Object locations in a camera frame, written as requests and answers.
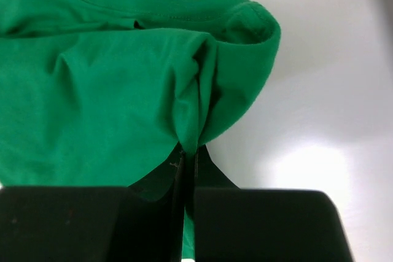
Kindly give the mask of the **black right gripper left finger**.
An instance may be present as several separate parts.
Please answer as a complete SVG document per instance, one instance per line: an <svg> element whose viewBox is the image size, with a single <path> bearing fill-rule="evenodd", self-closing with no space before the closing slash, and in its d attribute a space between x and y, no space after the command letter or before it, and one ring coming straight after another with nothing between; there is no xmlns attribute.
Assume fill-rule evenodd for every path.
<svg viewBox="0 0 393 262"><path fill-rule="evenodd" d="M180 261L184 153L129 187L1 189L2 261Z"/></svg>

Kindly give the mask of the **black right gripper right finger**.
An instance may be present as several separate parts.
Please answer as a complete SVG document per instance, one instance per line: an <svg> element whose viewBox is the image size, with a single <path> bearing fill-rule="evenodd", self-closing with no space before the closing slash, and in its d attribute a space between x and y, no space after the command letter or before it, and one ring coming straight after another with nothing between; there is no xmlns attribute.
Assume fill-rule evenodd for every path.
<svg viewBox="0 0 393 262"><path fill-rule="evenodd" d="M197 261L352 261L325 193L238 188L206 147L195 156L194 182Z"/></svg>

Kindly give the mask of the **green t shirt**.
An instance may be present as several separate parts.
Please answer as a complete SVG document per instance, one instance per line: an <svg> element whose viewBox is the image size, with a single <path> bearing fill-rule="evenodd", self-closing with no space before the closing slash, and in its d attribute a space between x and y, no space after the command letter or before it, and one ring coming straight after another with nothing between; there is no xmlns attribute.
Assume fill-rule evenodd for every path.
<svg viewBox="0 0 393 262"><path fill-rule="evenodd" d="M1 186L160 191L185 159L194 260L199 150L264 87L281 28L251 0L1 0Z"/></svg>

